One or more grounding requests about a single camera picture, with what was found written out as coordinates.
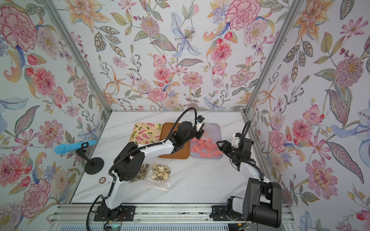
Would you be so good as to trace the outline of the bag of cream cookies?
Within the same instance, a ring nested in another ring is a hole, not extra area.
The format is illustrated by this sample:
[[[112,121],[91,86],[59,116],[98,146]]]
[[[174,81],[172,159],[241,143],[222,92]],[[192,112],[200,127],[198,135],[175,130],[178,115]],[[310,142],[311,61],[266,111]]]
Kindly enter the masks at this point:
[[[169,191],[170,189],[170,175],[171,168],[164,164],[153,162],[150,164],[149,171],[145,177],[146,184],[151,187],[162,191]]]

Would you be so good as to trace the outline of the bag of pink cookies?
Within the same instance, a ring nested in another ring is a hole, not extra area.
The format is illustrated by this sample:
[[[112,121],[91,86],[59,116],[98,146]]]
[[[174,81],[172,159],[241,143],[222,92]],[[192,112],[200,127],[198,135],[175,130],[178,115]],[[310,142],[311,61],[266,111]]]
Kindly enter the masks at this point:
[[[220,126],[216,123],[204,123],[203,126],[204,133],[202,139],[208,140],[211,138],[213,141],[219,141],[221,138]]]

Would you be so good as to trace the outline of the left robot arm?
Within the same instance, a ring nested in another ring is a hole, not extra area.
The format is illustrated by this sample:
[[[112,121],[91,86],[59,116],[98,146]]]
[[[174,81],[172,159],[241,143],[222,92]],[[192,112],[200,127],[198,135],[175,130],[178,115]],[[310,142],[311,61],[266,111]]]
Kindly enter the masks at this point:
[[[108,173],[113,178],[109,193],[102,197],[102,204],[99,207],[100,215],[108,218],[113,210],[121,205],[120,193],[125,190],[125,183],[135,178],[145,159],[170,155],[183,149],[191,139],[200,139],[204,134],[204,117],[198,116],[195,124],[184,121],[176,131],[170,132],[168,137],[156,143],[147,145],[136,145],[128,143],[121,153],[114,160],[113,166]]]

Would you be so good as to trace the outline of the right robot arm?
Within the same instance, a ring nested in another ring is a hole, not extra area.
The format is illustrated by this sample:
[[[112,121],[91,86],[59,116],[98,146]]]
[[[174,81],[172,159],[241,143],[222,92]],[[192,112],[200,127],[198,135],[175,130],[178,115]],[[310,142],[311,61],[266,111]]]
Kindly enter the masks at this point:
[[[232,142],[217,142],[219,150],[248,179],[244,197],[229,197],[220,216],[229,220],[243,218],[252,223],[279,228],[282,223],[282,189],[278,183],[265,177],[251,157],[253,144],[254,141],[238,136]]]

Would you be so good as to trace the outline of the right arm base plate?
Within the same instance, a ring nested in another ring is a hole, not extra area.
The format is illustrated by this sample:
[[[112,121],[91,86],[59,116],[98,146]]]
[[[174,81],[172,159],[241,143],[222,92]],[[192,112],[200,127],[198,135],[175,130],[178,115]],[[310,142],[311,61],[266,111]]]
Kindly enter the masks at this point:
[[[226,208],[226,205],[212,206],[210,218],[213,221],[237,221],[237,222],[246,221],[242,214],[237,213],[230,208]]]

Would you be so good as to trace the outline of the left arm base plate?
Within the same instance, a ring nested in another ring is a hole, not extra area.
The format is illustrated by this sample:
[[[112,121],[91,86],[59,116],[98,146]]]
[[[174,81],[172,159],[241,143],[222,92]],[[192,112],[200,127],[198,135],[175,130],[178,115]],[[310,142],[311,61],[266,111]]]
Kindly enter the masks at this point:
[[[93,221],[133,221],[135,206],[120,206],[116,209],[108,209],[106,206],[99,206]]]

